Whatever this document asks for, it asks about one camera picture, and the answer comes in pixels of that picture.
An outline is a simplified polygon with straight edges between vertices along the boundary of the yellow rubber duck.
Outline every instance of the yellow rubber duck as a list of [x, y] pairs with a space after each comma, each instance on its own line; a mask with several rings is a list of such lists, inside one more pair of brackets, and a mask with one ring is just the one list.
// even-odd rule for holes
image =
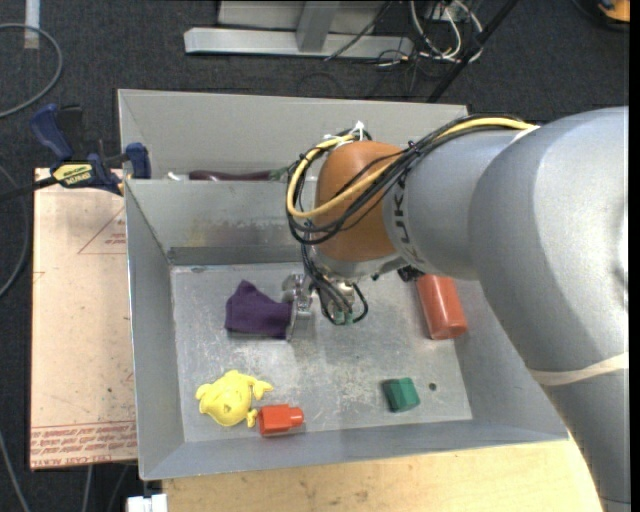
[[257, 409], [251, 408], [251, 392], [261, 400], [266, 391], [273, 390], [268, 382], [230, 370], [213, 384], [203, 384], [196, 391], [200, 400], [200, 412], [208, 414], [224, 427], [231, 427], [247, 420], [247, 427], [256, 424]]

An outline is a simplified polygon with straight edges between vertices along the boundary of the green block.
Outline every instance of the green block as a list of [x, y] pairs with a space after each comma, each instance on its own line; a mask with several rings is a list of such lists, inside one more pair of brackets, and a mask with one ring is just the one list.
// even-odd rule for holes
[[384, 381], [382, 390], [393, 412], [408, 411], [420, 404], [418, 392], [409, 377]]

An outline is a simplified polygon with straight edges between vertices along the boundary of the cardboard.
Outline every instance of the cardboard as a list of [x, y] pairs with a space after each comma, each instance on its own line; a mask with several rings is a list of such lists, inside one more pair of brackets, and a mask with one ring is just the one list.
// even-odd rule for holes
[[60, 186], [34, 197], [30, 467], [134, 460], [124, 200]]

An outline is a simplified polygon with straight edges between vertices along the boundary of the gray bin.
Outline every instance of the gray bin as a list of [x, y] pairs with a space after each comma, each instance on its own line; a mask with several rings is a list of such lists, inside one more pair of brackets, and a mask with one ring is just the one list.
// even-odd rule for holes
[[[362, 283], [370, 309], [359, 324], [333, 326], [316, 300], [306, 333], [291, 341], [229, 334], [225, 303], [242, 279], [279, 300], [284, 279], [302, 271], [285, 187], [165, 179], [281, 167], [357, 120], [404, 146], [463, 107], [147, 91], [119, 99], [123, 146], [142, 142], [153, 165], [153, 179], [129, 180], [125, 192], [143, 479], [567, 437], [476, 282], [458, 282], [469, 332], [455, 341], [428, 339], [415, 288], [395, 273]], [[254, 406], [300, 407], [303, 428], [265, 438], [200, 414], [197, 387], [231, 369], [272, 383]], [[401, 377], [421, 404], [392, 413], [381, 383]]]

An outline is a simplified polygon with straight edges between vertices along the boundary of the wooden table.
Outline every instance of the wooden table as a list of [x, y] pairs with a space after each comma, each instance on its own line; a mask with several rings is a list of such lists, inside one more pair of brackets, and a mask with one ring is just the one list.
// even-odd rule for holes
[[573, 440], [163, 481], [171, 512], [601, 512]]

